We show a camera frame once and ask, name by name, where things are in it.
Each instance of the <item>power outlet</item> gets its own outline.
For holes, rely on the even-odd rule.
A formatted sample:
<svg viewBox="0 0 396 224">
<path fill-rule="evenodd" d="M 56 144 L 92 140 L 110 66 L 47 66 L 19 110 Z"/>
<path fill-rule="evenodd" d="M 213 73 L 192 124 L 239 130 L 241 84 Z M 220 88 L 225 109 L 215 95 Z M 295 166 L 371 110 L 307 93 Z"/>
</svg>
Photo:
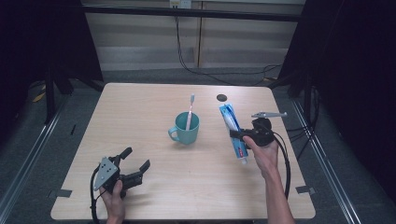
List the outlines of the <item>power outlet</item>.
<svg viewBox="0 0 396 224">
<path fill-rule="evenodd" d="M 169 0 L 170 8 L 180 8 L 180 0 Z"/>
<path fill-rule="evenodd" d="M 180 0 L 180 8 L 191 9 L 191 0 Z"/>
</svg>

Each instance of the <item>cup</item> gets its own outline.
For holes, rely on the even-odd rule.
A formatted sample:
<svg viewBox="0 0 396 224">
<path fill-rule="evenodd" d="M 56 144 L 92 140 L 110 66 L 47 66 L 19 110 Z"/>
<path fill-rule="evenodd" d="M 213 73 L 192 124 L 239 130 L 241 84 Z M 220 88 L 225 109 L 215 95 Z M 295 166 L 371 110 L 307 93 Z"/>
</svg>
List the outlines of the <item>cup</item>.
<svg viewBox="0 0 396 224">
<path fill-rule="evenodd" d="M 199 118 L 196 114 L 191 113 L 190 129 L 186 131 L 187 117 L 189 112 L 183 112 L 177 115 L 175 119 L 175 127 L 168 130 L 169 137 L 181 144 L 188 145 L 197 139 L 199 129 Z"/>
</svg>

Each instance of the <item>table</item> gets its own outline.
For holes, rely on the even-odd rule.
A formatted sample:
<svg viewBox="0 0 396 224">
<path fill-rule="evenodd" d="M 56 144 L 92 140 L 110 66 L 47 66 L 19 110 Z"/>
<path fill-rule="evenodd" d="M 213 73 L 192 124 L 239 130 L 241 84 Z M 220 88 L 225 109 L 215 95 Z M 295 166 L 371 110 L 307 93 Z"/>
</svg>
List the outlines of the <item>table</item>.
<svg viewBox="0 0 396 224">
<path fill-rule="evenodd" d="M 183 146 L 169 138 L 167 130 L 175 117 L 190 108 L 200 118 L 195 143 Z M 151 166 L 143 185 L 128 191 L 124 202 L 130 220 L 231 220 L 267 218 L 264 179 L 253 153 L 242 164 L 219 112 L 228 97 L 242 128 L 251 129 L 250 115 L 278 112 L 270 89 L 205 85 L 110 83 L 92 114 L 76 157 L 62 189 L 72 190 L 69 198 L 57 198 L 51 216 L 58 220 L 91 219 L 89 185 L 92 172 L 104 156 L 116 156 L 125 148 L 134 152 L 121 161 L 122 174 L 138 170 L 146 160 Z M 285 140 L 290 157 L 290 209 L 295 218 L 311 218 L 315 209 L 304 186 L 301 170 L 281 118 L 271 119 L 273 130 Z M 279 152 L 279 172 L 286 180 L 284 159 Z M 100 199 L 99 218 L 106 218 Z"/>
</svg>

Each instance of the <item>mug handle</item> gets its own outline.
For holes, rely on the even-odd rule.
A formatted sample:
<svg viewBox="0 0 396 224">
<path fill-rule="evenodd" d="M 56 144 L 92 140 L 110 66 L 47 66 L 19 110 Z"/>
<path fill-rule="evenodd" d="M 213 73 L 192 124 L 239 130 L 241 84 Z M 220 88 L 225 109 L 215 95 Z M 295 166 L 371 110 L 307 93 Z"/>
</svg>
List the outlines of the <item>mug handle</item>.
<svg viewBox="0 0 396 224">
<path fill-rule="evenodd" d="M 169 137 L 172 138 L 172 140 L 178 142 L 178 141 L 180 141 L 180 139 L 177 136 L 176 137 L 172 136 L 172 133 L 174 133 L 175 131 L 177 131 L 177 127 L 173 127 L 171 129 L 169 129 L 168 134 L 169 134 Z"/>
</svg>

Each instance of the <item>blue and white toothpaste tube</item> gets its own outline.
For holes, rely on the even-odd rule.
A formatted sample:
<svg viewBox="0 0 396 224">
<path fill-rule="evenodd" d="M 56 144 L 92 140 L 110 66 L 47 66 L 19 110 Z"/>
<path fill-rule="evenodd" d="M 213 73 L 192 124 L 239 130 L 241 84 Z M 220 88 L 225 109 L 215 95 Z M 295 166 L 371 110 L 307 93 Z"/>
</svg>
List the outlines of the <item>blue and white toothpaste tube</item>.
<svg viewBox="0 0 396 224">
<path fill-rule="evenodd" d="M 219 109 L 228 132 L 230 132 L 230 130 L 240 132 L 238 121 L 233 112 L 233 106 L 231 104 L 221 105 Z M 245 143 L 238 138 L 231 138 L 231 142 L 233 143 L 233 150 L 235 151 L 236 158 L 241 160 L 243 164 L 247 164 L 248 151 L 245 147 Z"/>
</svg>

